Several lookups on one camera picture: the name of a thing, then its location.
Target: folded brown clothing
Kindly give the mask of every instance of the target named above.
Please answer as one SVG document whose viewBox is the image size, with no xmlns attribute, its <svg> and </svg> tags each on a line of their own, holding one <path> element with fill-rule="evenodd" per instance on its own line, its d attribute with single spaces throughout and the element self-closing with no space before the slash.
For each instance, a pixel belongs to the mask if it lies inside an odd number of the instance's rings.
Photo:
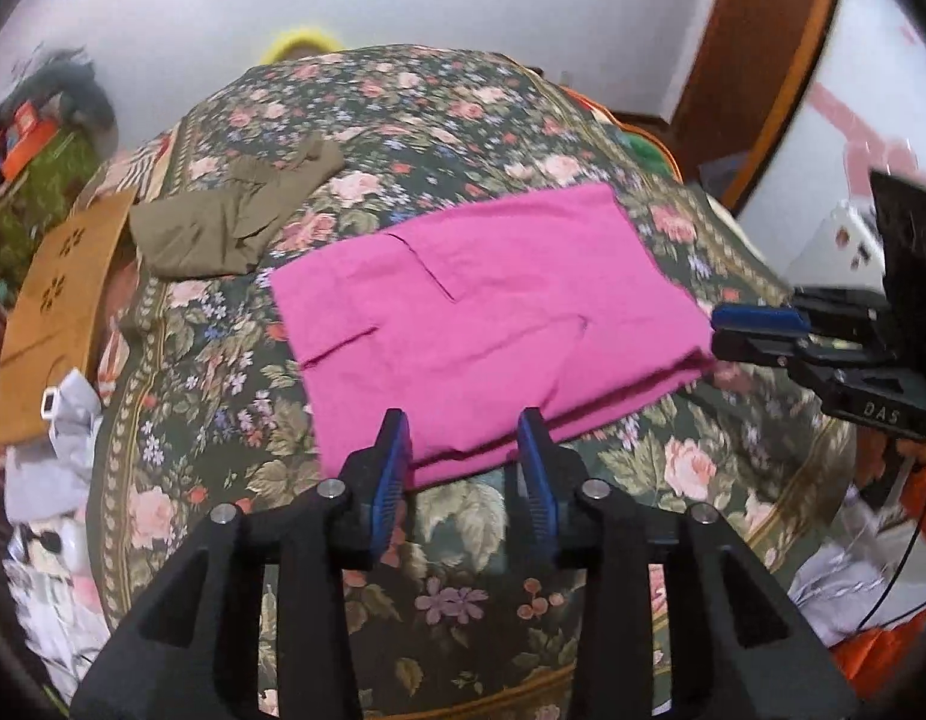
<svg viewBox="0 0 926 720">
<path fill-rule="evenodd" d="M 221 187 L 134 206 L 130 230 L 160 278 L 248 274 L 293 211 L 343 167 L 335 142 L 310 135 L 283 170 L 243 155 Z"/>
</svg>

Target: brown door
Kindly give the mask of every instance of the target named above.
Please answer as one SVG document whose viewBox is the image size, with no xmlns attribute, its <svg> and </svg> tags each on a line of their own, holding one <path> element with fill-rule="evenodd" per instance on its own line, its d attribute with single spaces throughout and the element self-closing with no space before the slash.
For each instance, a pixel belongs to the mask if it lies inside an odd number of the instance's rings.
<svg viewBox="0 0 926 720">
<path fill-rule="evenodd" d="M 735 208 L 778 143 L 812 72 L 835 0 L 715 0 L 667 133 L 687 179 L 746 152 L 720 201 Z"/>
</svg>

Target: pink garment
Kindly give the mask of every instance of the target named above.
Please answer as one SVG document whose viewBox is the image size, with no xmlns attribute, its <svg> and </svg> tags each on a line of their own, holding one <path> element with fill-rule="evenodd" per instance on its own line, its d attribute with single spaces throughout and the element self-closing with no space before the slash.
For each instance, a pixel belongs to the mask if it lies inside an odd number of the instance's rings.
<svg viewBox="0 0 926 720">
<path fill-rule="evenodd" d="M 556 440 L 709 368 L 709 319 L 606 184 L 530 191 L 312 251 L 271 276 L 322 471 L 408 415 L 421 488 L 499 466 L 519 413 Z"/>
</svg>

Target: floral tablecloth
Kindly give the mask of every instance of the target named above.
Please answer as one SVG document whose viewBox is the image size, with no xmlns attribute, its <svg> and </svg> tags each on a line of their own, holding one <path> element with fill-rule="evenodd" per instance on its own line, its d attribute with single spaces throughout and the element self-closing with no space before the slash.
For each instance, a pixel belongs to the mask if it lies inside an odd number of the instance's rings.
<svg viewBox="0 0 926 720">
<path fill-rule="evenodd" d="M 111 625 L 212 506 L 278 506 L 320 478 L 269 290 L 272 269 L 309 250 L 459 203 L 606 181 L 663 272 L 704 309 L 786 295 L 706 196 L 642 170 L 557 87 L 488 53 L 372 47 L 254 68 L 165 136 L 142 199 L 216 186 L 237 154 L 278 165 L 316 130 L 341 143 L 346 170 L 306 202 L 255 274 L 168 284 L 143 266 L 126 346 L 114 352 L 122 373 L 87 512 Z M 777 371 L 724 365 L 570 445 L 594 476 L 647 504 L 682 512 L 708 500 L 788 581 L 842 499 L 848 433 Z M 507 483 L 498 469 L 407 496 L 381 565 L 341 577 L 367 716 L 559 716 L 585 575 L 534 562 L 507 538 Z M 662 703 L 666 588 L 661 568 L 651 577 Z M 274 572 L 267 583 L 260 704 L 274 712 Z"/>
</svg>

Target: wire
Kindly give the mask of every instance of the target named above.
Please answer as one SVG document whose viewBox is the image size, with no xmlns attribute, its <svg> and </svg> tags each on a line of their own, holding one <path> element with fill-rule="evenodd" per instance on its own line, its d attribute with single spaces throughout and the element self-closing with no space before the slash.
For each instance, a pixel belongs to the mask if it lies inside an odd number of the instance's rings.
<svg viewBox="0 0 926 720">
<path fill-rule="evenodd" d="M 913 607 L 913 608 L 911 608 L 911 610 L 905 611 L 905 612 L 904 612 L 903 614 L 901 614 L 899 617 L 894 617 L 892 620 L 886 620 L 886 622 L 880 623 L 880 627 L 882 627 L 882 628 L 888 628 L 888 627 L 891 626 L 891 625 L 896 625 L 896 624 L 897 624 L 898 622 L 900 622 L 901 620 L 906 619 L 909 615 L 911 615 L 911 614 L 916 614 L 918 611 L 922 611 L 922 610 L 924 610 L 925 608 L 926 608 L 926 600 L 923 601 L 920 605 L 917 605 L 917 607 Z"/>
<path fill-rule="evenodd" d="M 909 554 L 913 551 L 913 547 L 916 546 L 916 539 L 920 536 L 920 531 L 922 530 L 922 522 L 926 519 L 926 500 L 922 504 L 922 512 L 920 512 L 919 519 L 916 520 L 916 527 L 913 529 L 913 535 L 909 538 L 909 543 L 906 546 L 906 552 L 903 552 L 903 558 L 900 560 L 900 564 L 896 567 L 896 571 L 893 572 L 893 576 L 890 578 L 889 584 L 887 584 L 886 589 L 882 592 L 882 595 L 879 596 L 879 600 L 874 604 L 865 617 L 860 621 L 856 632 L 859 633 L 863 630 L 863 626 L 870 621 L 870 618 L 877 613 L 879 607 L 882 606 L 883 601 L 886 600 L 886 597 L 889 595 L 890 590 L 893 589 L 893 585 L 896 584 L 896 580 L 900 577 L 900 574 L 903 573 L 903 567 L 906 565 L 906 561 L 909 559 Z"/>
</svg>

